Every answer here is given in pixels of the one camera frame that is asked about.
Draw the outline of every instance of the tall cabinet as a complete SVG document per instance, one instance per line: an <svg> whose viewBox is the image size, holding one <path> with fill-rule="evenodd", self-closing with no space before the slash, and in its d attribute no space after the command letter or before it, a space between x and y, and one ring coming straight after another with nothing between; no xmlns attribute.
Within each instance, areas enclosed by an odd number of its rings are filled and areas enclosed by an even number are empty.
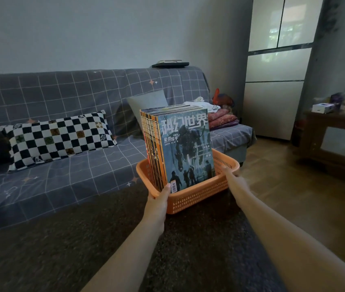
<svg viewBox="0 0 345 292"><path fill-rule="evenodd" d="M253 0L243 122L289 140L323 0Z"/></svg>

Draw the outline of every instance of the stack of magazines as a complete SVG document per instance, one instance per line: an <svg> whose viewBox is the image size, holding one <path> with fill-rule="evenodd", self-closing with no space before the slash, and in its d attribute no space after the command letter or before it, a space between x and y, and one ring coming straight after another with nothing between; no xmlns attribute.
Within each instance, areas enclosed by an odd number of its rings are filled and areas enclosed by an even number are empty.
<svg viewBox="0 0 345 292"><path fill-rule="evenodd" d="M157 189L170 182L174 193L215 176L206 108L180 104L140 113Z"/></svg>

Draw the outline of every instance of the person's right arm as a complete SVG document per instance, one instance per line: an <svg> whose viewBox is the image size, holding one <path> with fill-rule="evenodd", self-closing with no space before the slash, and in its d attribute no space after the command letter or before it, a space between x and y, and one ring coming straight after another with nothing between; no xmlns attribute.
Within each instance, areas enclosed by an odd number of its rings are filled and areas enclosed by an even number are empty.
<svg viewBox="0 0 345 292"><path fill-rule="evenodd" d="M229 189L290 292L345 291L345 263L255 197L242 177L223 168Z"/></svg>

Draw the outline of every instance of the person's left hand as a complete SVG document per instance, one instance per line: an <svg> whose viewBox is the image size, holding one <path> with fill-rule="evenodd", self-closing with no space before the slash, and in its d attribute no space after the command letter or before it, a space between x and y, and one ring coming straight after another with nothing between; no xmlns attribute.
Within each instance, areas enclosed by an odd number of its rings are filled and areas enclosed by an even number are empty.
<svg viewBox="0 0 345 292"><path fill-rule="evenodd" d="M144 209L144 215L142 221L154 225L160 235L164 231L164 221L166 219L167 211L167 199L171 192L171 185L166 184L160 195L154 198L150 193L148 194L148 200Z"/></svg>

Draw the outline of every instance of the small box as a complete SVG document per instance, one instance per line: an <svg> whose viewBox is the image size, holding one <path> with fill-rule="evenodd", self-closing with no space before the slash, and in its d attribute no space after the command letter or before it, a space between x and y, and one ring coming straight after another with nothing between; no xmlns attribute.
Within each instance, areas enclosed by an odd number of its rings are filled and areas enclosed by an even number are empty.
<svg viewBox="0 0 345 292"><path fill-rule="evenodd" d="M327 114L335 110L335 105L333 103L319 103L312 106L312 112L318 112L321 114Z"/></svg>

